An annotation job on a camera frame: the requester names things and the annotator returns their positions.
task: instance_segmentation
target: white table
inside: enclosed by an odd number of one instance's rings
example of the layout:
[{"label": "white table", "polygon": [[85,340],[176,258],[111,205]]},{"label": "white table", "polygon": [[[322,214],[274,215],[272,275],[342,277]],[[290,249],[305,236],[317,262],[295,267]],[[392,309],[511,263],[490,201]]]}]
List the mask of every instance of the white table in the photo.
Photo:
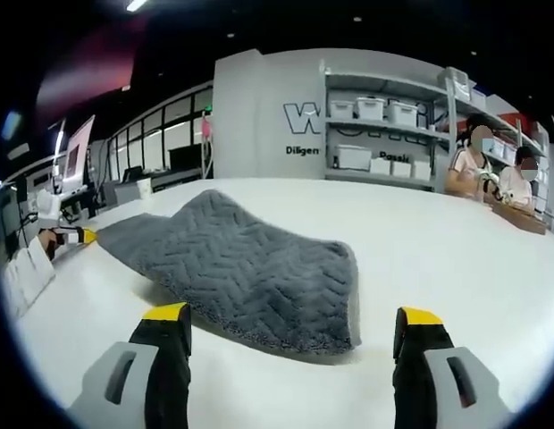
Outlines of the white table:
[{"label": "white table", "polygon": [[[269,223],[353,248],[363,344],[345,365],[318,366],[194,327],[192,429],[392,427],[391,352],[400,306],[441,317],[454,343],[470,348],[499,378],[500,395],[513,410],[533,398],[553,366],[554,236],[520,231],[472,201],[335,181],[196,181],[119,206],[92,226],[142,212],[172,215],[208,188]],[[38,377],[68,407],[87,368],[112,343],[127,341],[142,314],[164,297],[97,244],[55,265],[56,279],[17,327]]]}]

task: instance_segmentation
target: shelving unit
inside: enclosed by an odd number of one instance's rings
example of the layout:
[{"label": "shelving unit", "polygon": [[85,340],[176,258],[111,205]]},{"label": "shelving unit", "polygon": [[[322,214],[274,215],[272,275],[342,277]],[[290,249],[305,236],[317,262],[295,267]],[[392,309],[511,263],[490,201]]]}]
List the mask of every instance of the shelving unit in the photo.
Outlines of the shelving unit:
[{"label": "shelving unit", "polygon": [[[366,183],[386,183],[396,186],[405,186],[420,189],[438,190],[436,182],[443,182],[436,177],[434,171],[434,154],[432,156],[432,179],[430,181],[420,181],[414,178],[395,177],[391,175],[370,173],[357,170],[332,169],[332,159],[335,148],[331,147],[329,142],[330,130],[379,130],[390,133],[399,133],[403,136],[416,136],[426,141],[427,146],[434,147],[439,145],[448,150],[449,160],[456,152],[457,140],[457,117],[458,115],[468,116],[470,114],[484,114],[498,130],[500,136],[517,143],[518,146],[529,146],[536,156],[547,156],[541,145],[533,139],[526,136],[519,127],[514,127],[507,121],[495,114],[491,114],[473,105],[456,98],[455,86],[451,80],[446,81],[446,88],[439,88],[427,85],[413,80],[402,79],[398,77],[385,76],[374,73],[360,73],[349,71],[331,71],[326,69],[326,64],[321,65],[321,74],[323,79],[323,99],[322,106],[325,112],[323,121],[323,146],[326,147],[327,170],[325,178],[338,181],[362,181]],[[329,110],[329,92],[347,91],[352,93],[361,92],[363,94],[379,94],[388,97],[402,97],[405,99],[416,100],[432,106],[432,113],[435,108],[440,108],[448,112],[449,131],[442,132],[437,130],[427,130],[424,128],[407,127],[386,121],[369,121],[361,119],[337,119],[328,116]],[[486,153],[486,156],[495,163],[511,165],[508,160],[493,153]],[[537,181],[539,186],[547,187],[547,184]]]},{"label": "shelving unit", "polygon": [[325,173],[325,179],[336,181],[356,181],[363,183],[385,183],[404,186],[405,188],[434,189],[433,181],[422,181],[409,177],[391,176],[388,174],[378,174],[360,170],[335,169],[328,168]]},{"label": "shelving unit", "polygon": [[396,123],[386,121],[370,121],[365,119],[337,119],[326,118],[327,124],[335,128],[342,129],[358,129],[358,130],[388,130],[396,131],[405,135],[421,136],[429,139],[437,139],[449,143],[449,134],[446,132],[438,132],[425,130],[417,127],[407,127]]}]

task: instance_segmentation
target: white shirt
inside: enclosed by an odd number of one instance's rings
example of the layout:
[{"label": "white shirt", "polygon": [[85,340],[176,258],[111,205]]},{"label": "white shirt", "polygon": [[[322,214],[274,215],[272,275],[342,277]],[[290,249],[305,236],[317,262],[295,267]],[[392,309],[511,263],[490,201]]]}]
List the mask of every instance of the white shirt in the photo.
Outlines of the white shirt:
[{"label": "white shirt", "polygon": [[511,201],[527,206],[532,202],[531,184],[516,167],[506,167],[499,175],[499,188],[509,194]]},{"label": "white shirt", "polygon": [[467,147],[461,147],[454,155],[454,159],[452,159],[452,164],[449,168],[456,170],[457,172],[476,172],[478,170],[491,172],[491,166],[488,158],[486,158],[484,154],[482,154],[482,156],[483,165],[478,165],[469,149]]},{"label": "white shirt", "polygon": [[27,312],[54,277],[55,269],[35,237],[27,248],[17,252],[4,271],[4,304],[13,319]]}]

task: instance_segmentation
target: gray towel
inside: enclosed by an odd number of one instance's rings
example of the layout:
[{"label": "gray towel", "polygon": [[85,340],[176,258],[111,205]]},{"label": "gray towel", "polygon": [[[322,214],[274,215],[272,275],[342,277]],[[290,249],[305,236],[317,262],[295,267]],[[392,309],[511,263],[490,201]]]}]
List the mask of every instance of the gray towel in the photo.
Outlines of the gray towel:
[{"label": "gray towel", "polygon": [[268,225],[217,190],[171,218],[140,214],[118,222],[97,241],[242,341],[319,355],[360,343],[350,248]]}]

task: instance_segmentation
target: ceiling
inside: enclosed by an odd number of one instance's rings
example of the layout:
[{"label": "ceiling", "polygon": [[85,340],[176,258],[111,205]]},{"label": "ceiling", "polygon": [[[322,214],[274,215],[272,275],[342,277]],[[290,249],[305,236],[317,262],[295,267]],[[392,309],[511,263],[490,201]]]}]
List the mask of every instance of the ceiling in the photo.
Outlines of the ceiling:
[{"label": "ceiling", "polygon": [[[1,86],[8,91],[3,92],[0,121],[8,110],[21,112],[23,119],[32,118],[49,65],[93,29],[132,16],[125,11],[129,0],[52,0],[25,2],[24,7],[13,3],[1,6],[11,8],[3,14],[10,24],[5,27],[11,30],[1,37]],[[149,21],[131,90],[98,97],[69,117],[78,127],[96,113],[93,137],[104,138],[164,98],[212,79],[218,58],[250,48],[266,54],[352,47],[455,66],[548,125],[546,120],[554,114],[554,2],[520,4],[507,0],[148,0],[138,11]],[[355,22],[355,16],[362,21]],[[229,33],[235,37],[228,38]],[[52,139],[33,136],[30,127],[18,140],[29,141],[31,153],[5,164],[5,172],[53,153]]]}]

